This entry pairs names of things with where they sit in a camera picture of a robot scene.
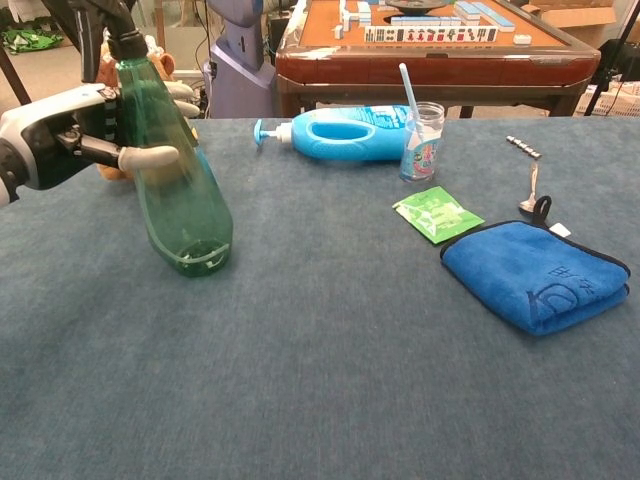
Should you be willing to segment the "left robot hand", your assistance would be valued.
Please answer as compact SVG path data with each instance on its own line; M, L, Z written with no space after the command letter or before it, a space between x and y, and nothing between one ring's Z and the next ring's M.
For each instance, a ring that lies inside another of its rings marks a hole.
M1 203L17 189L51 189L91 164L121 172L164 167L174 146L135 147L124 136L121 89L84 84L1 115Z

